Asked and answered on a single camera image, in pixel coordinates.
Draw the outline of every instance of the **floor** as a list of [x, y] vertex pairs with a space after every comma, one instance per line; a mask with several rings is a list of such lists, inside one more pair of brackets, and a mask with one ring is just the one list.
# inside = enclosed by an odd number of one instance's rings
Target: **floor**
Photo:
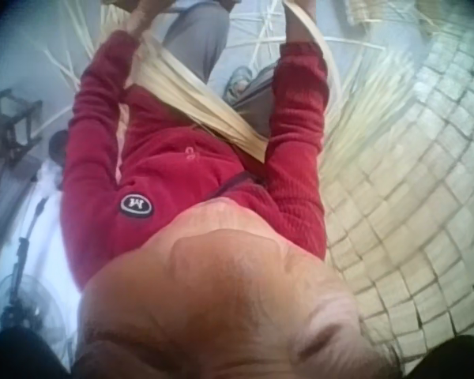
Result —
[[[84, 2], [84, 8], [96, 36], [99, 1]], [[271, 22], [264, 27], [267, 17]], [[416, 23], [399, 21], [374, 24], [365, 33], [347, 22], [344, 2], [323, 0], [318, 7], [318, 26], [326, 37], [407, 51], [418, 69], [417, 101], [393, 134], [322, 185], [329, 263], [355, 292], [373, 341], [396, 346], [408, 370], [454, 334], [474, 334], [474, 13], [450, 7], [450, 17], [452, 23], [469, 25], [467, 31], [454, 36], [445, 30], [449, 38], [431, 38]], [[257, 39], [282, 36], [280, 2], [244, 0], [232, 12], [228, 48], [209, 85], [222, 93], [238, 66], [257, 72], [273, 62], [278, 43], [257, 48]], [[361, 47], [329, 45], [344, 78]], [[40, 124], [65, 111], [42, 131], [44, 142], [33, 153], [43, 159], [49, 137], [66, 128], [74, 95], [44, 49], [63, 64], [68, 51], [76, 73], [88, 63], [61, 1], [17, 2], [0, 21], [0, 90], [41, 99]], [[0, 282], [12, 269], [17, 239], [41, 196], [37, 186], [18, 212], [2, 251]], [[51, 196], [34, 230], [26, 271], [42, 278], [71, 336], [77, 330], [79, 294], [63, 253], [60, 196]]]

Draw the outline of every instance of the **red sweater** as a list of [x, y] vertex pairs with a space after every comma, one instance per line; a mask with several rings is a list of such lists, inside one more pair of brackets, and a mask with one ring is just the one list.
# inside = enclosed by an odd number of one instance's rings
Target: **red sweater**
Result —
[[[326, 65], [309, 43], [286, 44], [276, 68], [272, 136], [264, 181], [244, 178], [225, 142], [194, 128], [144, 88], [124, 91], [138, 41], [115, 32], [81, 78], [67, 147], [62, 230], [77, 285], [107, 262], [142, 246], [179, 213], [212, 197], [229, 197], [296, 245], [325, 256], [318, 190], [328, 100]], [[119, 104], [130, 107], [116, 182]]]

